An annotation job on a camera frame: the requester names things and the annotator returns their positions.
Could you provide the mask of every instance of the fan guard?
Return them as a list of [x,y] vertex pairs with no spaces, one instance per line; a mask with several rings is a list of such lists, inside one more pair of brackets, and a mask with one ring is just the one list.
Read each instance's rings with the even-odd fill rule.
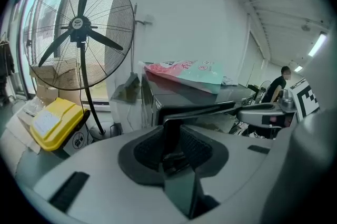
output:
[[[79,0],[35,0],[24,29],[24,40],[28,40],[25,52],[32,70],[45,83],[61,90],[85,88],[80,49],[76,42],[71,42],[70,35],[42,64],[54,66],[53,78],[46,79],[37,68],[51,43],[79,21],[78,3]],[[90,87],[111,75],[125,59],[133,39],[134,13],[130,0],[87,0],[83,16],[91,23],[91,30],[121,47],[112,48],[85,36],[83,43]]]

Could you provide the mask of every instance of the ceiling light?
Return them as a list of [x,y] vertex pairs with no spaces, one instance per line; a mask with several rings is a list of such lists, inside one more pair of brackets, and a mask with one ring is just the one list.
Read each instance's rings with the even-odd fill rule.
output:
[[315,55],[315,53],[319,50],[319,48],[322,46],[322,44],[324,43],[326,39],[326,35],[321,33],[320,34],[320,37],[318,38],[316,44],[314,45],[314,47],[311,49],[309,55],[311,57],[313,57]]
[[300,70],[302,70],[302,69],[303,69],[303,67],[298,66],[298,67],[295,69],[295,71],[298,72],[298,71],[300,71]]

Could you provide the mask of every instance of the plastic bag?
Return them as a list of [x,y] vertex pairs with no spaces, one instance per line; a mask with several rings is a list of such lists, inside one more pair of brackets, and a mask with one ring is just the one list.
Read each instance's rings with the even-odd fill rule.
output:
[[212,94],[219,93],[223,78],[223,66],[211,61],[168,61],[144,67],[158,76]]

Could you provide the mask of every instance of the office fan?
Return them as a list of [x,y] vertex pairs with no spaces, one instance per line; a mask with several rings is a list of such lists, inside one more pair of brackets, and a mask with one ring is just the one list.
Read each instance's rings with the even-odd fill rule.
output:
[[[31,13],[24,34],[32,71],[52,87],[84,89],[103,138],[89,87],[111,75],[131,47],[130,0],[35,0]],[[44,66],[53,67],[52,75]]]

